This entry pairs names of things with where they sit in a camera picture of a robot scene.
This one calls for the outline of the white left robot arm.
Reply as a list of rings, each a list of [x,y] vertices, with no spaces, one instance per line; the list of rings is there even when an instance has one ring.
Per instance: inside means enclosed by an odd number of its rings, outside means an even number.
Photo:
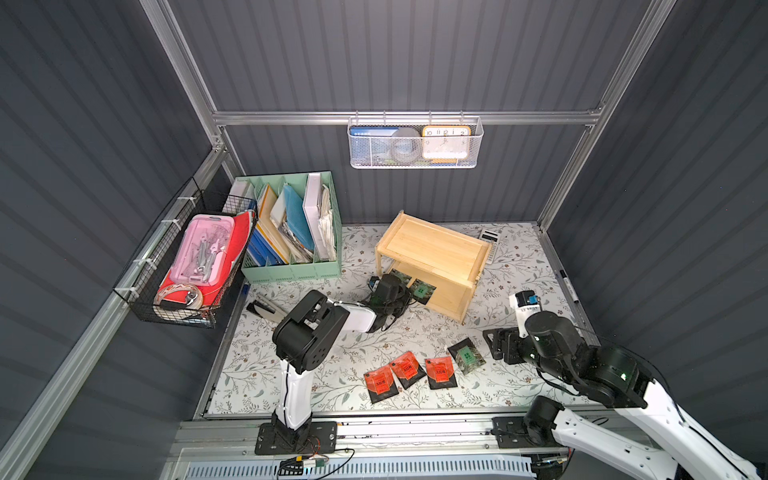
[[[254,449],[257,456],[309,456],[335,451],[338,425],[313,420],[314,371],[329,356],[342,333],[384,331],[412,302],[408,283],[395,274],[372,277],[369,287],[370,295],[361,302],[332,300],[318,290],[311,290],[273,331],[282,383],[270,421],[259,427]]]

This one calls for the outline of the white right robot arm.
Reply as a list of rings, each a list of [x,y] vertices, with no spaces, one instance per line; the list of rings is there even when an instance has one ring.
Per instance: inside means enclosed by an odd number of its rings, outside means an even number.
[[[512,363],[527,363],[556,389],[614,411],[655,444],[625,438],[539,395],[522,419],[495,418],[491,433],[499,447],[560,446],[635,479],[760,478],[760,469],[685,412],[640,358],[620,347],[588,344],[570,320],[533,313],[500,345]]]

